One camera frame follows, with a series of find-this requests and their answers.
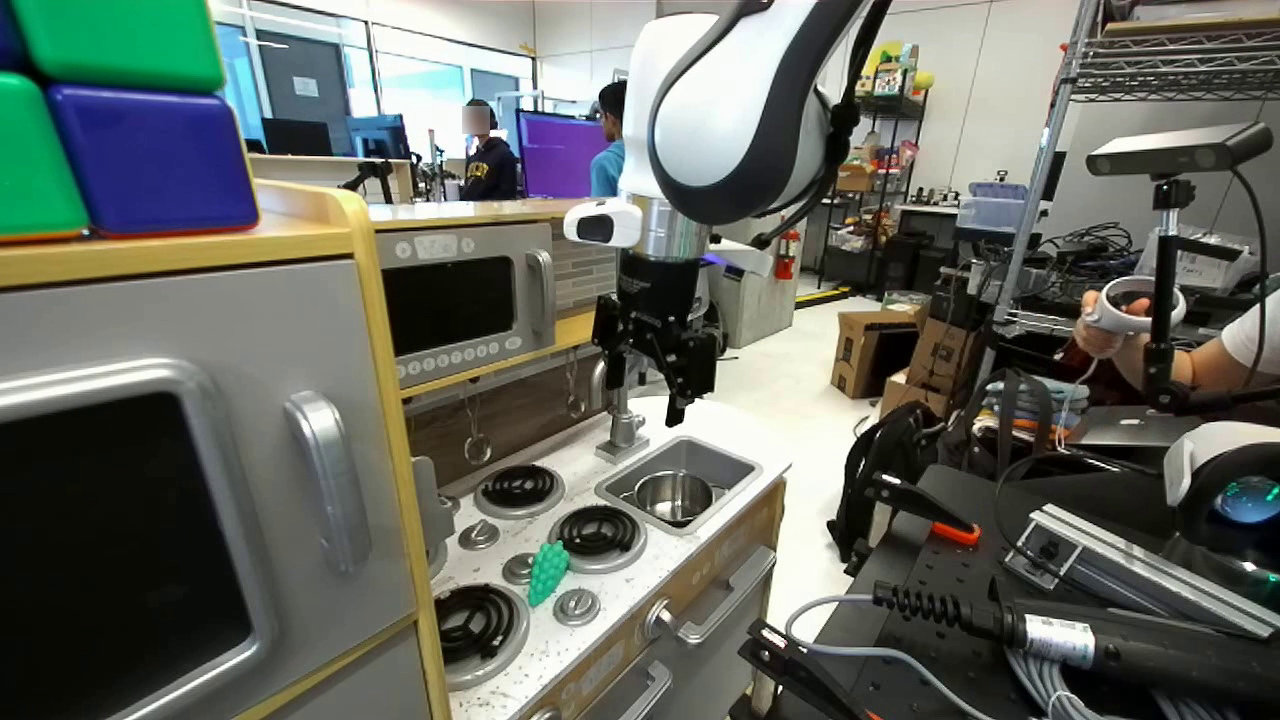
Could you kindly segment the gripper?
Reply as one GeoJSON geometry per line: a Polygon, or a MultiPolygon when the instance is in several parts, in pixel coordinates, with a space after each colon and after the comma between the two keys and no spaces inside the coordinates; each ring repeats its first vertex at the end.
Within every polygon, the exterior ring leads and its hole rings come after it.
{"type": "Polygon", "coordinates": [[[684,423],[687,407],[716,388],[719,341],[714,332],[694,331],[689,316],[701,261],[660,260],[625,251],[617,293],[596,299],[591,341],[602,351],[603,388],[646,384],[646,356],[666,379],[669,400],[664,424],[684,423]]]}

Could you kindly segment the person's forearm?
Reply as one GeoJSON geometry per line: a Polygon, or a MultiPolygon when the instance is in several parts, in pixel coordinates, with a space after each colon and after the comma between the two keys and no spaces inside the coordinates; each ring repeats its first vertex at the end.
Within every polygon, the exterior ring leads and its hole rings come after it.
{"type": "MultiPolygon", "coordinates": [[[[1112,361],[1135,388],[1144,383],[1143,334],[1092,331],[1101,341],[1101,356],[1112,361]]],[[[1247,379],[1257,387],[1280,380],[1280,290],[1263,306],[1254,306],[1226,325],[1217,338],[1192,351],[1178,350],[1172,379],[1197,389],[1239,389],[1247,379]]]]}

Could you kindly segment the sink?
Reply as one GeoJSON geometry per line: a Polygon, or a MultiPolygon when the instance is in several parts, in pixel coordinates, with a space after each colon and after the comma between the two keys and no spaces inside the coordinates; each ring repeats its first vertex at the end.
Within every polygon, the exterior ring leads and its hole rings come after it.
{"type": "Polygon", "coordinates": [[[762,477],[759,462],[680,436],[600,480],[595,492],[658,530],[689,536],[762,477]]]}

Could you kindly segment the small steel pot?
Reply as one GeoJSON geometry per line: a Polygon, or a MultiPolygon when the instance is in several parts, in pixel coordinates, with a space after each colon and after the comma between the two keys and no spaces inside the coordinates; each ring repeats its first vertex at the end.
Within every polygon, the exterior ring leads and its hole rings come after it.
{"type": "Polygon", "coordinates": [[[639,509],[671,527],[698,520],[716,501],[714,487],[689,471],[664,470],[644,477],[635,487],[639,509]]]}

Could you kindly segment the green grape toy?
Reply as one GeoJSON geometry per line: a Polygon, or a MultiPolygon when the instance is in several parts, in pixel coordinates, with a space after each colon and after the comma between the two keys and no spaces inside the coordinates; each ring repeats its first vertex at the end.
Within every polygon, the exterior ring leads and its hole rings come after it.
{"type": "Polygon", "coordinates": [[[556,539],[544,543],[532,556],[527,601],[531,607],[548,601],[570,570],[570,552],[564,543],[556,539]]]}

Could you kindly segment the tap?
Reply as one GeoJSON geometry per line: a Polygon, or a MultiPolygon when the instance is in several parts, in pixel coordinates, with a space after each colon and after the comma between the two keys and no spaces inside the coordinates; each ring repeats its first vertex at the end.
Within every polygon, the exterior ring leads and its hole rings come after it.
{"type": "Polygon", "coordinates": [[[596,455],[608,462],[621,464],[649,443],[649,438],[641,433],[645,418],[632,411],[628,405],[631,392],[646,384],[649,361],[644,356],[632,359],[631,355],[626,355],[622,386],[617,389],[609,389],[605,386],[609,370],[608,357],[608,354],[600,354],[591,370],[588,383],[588,406],[591,410],[605,413],[611,419],[608,437],[596,446],[596,455]]]}

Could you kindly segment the white cabinet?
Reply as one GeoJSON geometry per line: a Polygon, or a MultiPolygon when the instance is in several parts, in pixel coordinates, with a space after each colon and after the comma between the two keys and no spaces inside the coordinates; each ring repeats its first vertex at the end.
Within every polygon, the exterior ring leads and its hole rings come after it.
{"type": "Polygon", "coordinates": [[[745,348],[792,325],[797,282],[774,274],[778,250],[778,240],[767,250],[731,240],[709,246],[710,299],[727,347],[745,348]]]}

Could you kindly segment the person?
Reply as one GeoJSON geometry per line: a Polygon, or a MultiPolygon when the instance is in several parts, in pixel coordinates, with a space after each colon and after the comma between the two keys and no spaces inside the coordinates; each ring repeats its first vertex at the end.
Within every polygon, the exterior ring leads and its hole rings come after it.
{"type": "Polygon", "coordinates": [[[625,164],[622,124],[627,83],[626,79],[616,79],[604,86],[596,97],[607,146],[594,156],[589,169],[589,196],[594,199],[618,195],[618,182],[625,164]]]}
{"type": "Polygon", "coordinates": [[[497,135],[497,114],[479,97],[463,106],[463,133],[474,141],[465,160],[460,200],[466,202],[518,199],[518,161],[507,141],[497,135]]]}

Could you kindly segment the burner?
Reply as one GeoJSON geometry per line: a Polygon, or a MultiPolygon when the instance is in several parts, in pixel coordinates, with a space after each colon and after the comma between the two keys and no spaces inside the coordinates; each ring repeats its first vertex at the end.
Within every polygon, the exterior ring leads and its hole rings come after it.
{"type": "Polygon", "coordinates": [[[572,573],[603,575],[632,566],[644,555],[648,536],[631,514],[596,503],[563,514],[547,539],[563,546],[572,573]]]}
{"type": "Polygon", "coordinates": [[[561,474],[540,464],[517,464],[490,473],[474,491],[485,516],[502,520],[538,518],[564,497],[561,474]]]}
{"type": "Polygon", "coordinates": [[[500,675],[529,639],[529,602],[500,584],[458,585],[434,598],[449,692],[470,691],[500,675]]]}

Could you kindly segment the microwave door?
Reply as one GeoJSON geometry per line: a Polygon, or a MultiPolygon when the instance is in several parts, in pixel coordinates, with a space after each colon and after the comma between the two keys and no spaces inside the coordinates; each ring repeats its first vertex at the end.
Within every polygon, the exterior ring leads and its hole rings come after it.
{"type": "Polygon", "coordinates": [[[547,223],[381,232],[381,282],[399,386],[424,386],[549,347],[530,331],[525,254],[547,223]]]}

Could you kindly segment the purple monitor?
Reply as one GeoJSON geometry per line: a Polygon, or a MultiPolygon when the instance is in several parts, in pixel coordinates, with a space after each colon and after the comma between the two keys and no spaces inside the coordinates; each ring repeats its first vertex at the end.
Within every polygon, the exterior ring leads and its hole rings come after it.
{"type": "Polygon", "coordinates": [[[530,199],[586,199],[590,168],[609,147],[598,122],[545,111],[516,111],[524,191],[530,199]]]}

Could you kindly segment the stack of cardboard boxes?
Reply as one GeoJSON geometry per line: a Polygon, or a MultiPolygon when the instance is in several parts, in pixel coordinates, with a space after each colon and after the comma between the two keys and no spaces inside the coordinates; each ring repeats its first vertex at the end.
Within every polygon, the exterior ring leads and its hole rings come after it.
{"type": "Polygon", "coordinates": [[[980,331],[927,306],[840,313],[829,384],[849,398],[877,398],[881,416],[919,402],[946,418],[966,397],[983,348],[980,331]]]}

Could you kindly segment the black shelf with toys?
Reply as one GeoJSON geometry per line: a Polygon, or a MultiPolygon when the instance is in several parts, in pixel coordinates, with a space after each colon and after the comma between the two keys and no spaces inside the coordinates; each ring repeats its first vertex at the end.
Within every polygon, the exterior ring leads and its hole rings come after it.
{"type": "Polygon", "coordinates": [[[820,284],[846,293],[881,287],[891,211],[906,199],[919,152],[932,77],[918,77],[920,47],[887,42],[870,51],[852,85],[859,123],[835,184],[815,217],[820,284]]]}

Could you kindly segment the black clamp orange tip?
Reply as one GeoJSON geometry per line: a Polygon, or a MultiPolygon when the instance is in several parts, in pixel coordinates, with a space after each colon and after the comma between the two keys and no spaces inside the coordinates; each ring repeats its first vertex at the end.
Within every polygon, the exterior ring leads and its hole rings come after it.
{"type": "Polygon", "coordinates": [[[796,641],[763,619],[748,626],[739,656],[824,720],[883,720],[841,687],[796,641]]]}
{"type": "Polygon", "coordinates": [[[869,488],[863,493],[893,511],[927,520],[932,536],[964,547],[977,547],[980,542],[982,529],[977,523],[927,491],[897,477],[877,471],[870,479],[869,488]]]}

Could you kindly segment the small oven door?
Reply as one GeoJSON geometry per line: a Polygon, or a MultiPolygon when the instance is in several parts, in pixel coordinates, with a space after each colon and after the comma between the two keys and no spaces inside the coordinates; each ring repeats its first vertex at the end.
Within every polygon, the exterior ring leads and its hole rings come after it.
{"type": "MultiPolygon", "coordinates": [[[[750,553],[755,547],[730,560],[726,569],[710,571],[704,584],[710,578],[714,579],[732,573],[744,556],[750,553]]],[[[700,589],[694,591],[690,601],[682,609],[675,607],[675,611],[681,614],[691,605],[692,598],[700,589]]],[[[745,693],[753,682],[753,666],[739,657],[739,647],[748,638],[748,626],[751,621],[760,619],[764,606],[760,615],[755,618],[739,618],[732,625],[723,626],[719,635],[700,648],[684,648],[671,638],[649,641],[643,634],[645,644],[627,667],[637,660],[643,662],[660,660],[669,665],[675,676],[675,688],[666,720],[726,720],[732,705],[745,693]]],[[[596,698],[575,720],[586,720],[584,715],[590,712],[590,707],[595,703],[596,698]]]]}

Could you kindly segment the clear plastic bin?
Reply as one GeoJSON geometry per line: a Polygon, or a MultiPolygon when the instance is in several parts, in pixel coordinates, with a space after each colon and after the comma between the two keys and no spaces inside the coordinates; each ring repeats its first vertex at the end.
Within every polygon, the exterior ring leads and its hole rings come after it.
{"type": "Polygon", "coordinates": [[[1027,208],[1034,208],[1039,219],[1047,215],[1052,201],[1052,193],[1033,197],[1027,184],[972,182],[968,195],[959,201],[955,224],[959,229],[1012,234],[1021,228],[1027,208]]]}

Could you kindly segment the row of dark monitors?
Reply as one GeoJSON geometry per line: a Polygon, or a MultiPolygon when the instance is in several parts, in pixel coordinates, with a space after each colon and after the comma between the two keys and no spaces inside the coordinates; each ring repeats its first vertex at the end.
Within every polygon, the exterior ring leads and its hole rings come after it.
{"type": "Polygon", "coordinates": [[[349,150],[334,145],[330,126],[320,120],[262,118],[268,154],[305,158],[410,160],[410,141],[401,114],[347,117],[349,150]]]}

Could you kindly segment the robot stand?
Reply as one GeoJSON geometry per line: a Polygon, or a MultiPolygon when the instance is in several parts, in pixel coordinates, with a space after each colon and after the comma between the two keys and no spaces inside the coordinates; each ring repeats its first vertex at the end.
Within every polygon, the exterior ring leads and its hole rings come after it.
{"type": "Polygon", "coordinates": [[[1175,698],[1213,701],[1229,717],[1254,707],[1280,720],[1280,632],[1262,641],[1091,597],[1084,605],[998,594],[974,601],[881,580],[870,593],[838,602],[870,603],[996,643],[1010,657],[1043,664],[1052,676],[1073,666],[1143,685],[1162,706],[1175,698]]]}

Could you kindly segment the person's hand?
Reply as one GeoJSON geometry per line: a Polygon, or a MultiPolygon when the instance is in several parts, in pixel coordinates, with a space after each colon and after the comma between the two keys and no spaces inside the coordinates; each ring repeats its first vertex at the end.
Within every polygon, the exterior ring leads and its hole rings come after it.
{"type": "Polygon", "coordinates": [[[1080,315],[1073,331],[1076,346],[1092,357],[1098,360],[1108,359],[1117,365],[1123,359],[1126,361],[1134,357],[1140,359],[1140,352],[1148,340],[1147,333],[1114,333],[1085,320],[1087,316],[1094,313],[1101,299],[1102,293],[1097,290],[1087,291],[1082,296],[1080,315]]]}

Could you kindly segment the hand controller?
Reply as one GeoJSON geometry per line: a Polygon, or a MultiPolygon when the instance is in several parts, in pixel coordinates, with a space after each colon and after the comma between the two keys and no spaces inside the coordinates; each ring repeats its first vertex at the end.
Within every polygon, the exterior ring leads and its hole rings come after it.
{"type": "Polygon", "coordinates": [[[1149,334],[1169,340],[1181,324],[1188,302],[1176,284],[1152,275],[1128,275],[1110,281],[1080,323],[1111,334],[1149,334]]]}

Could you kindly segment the silver laptop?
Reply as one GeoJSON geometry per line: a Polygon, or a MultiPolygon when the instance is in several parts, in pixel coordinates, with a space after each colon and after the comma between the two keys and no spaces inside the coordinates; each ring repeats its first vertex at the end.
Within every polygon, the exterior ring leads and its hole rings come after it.
{"type": "Polygon", "coordinates": [[[1199,416],[1175,416],[1146,406],[1093,406],[1066,434],[1068,447],[1169,447],[1201,427],[1199,416]]]}

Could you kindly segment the purple block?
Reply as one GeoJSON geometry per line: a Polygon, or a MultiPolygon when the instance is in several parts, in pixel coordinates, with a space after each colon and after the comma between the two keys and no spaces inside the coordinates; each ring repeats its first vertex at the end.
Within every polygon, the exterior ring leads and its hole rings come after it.
{"type": "Polygon", "coordinates": [[[54,85],[47,104],[99,234],[202,234],[259,224],[241,128],[221,97],[54,85]]]}

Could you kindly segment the green block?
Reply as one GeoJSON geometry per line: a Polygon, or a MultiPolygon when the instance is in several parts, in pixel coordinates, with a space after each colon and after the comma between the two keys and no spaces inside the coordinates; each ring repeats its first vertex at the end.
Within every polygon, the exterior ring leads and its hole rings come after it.
{"type": "Polygon", "coordinates": [[[31,64],[64,85],[215,94],[225,85],[207,0],[0,0],[31,64]]]}
{"type": "Polygon", "coordinates": [[[88,225],[44,91],[0,70],[0,243],[76,238],[88,225]]]}

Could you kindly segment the aluminium rail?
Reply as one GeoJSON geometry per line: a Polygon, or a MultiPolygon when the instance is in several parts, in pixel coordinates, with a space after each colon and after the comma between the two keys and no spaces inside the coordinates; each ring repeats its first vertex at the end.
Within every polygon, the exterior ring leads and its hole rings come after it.
{"type": "Polygon", "coordinates": [[[1280,614],[1052,503],[1036,510],[1005,568],[1050,592],[1069,584],[1111,606],[1266,641],[1280,614]]]}

